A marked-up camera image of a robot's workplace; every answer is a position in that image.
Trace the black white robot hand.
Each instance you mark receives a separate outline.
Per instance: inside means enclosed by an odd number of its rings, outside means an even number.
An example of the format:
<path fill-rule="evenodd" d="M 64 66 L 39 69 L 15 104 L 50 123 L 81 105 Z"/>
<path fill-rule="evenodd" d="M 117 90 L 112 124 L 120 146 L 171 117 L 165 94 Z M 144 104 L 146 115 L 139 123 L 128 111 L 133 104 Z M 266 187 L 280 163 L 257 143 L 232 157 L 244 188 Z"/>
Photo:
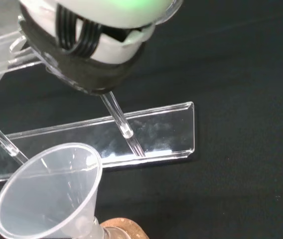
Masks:
<path fill-rule="evenodd" d="M 34 54 L 70 87 L 102 95 L 125 80 L 157 25 L 180 0 L 21 0 L 19 26 Z"/>

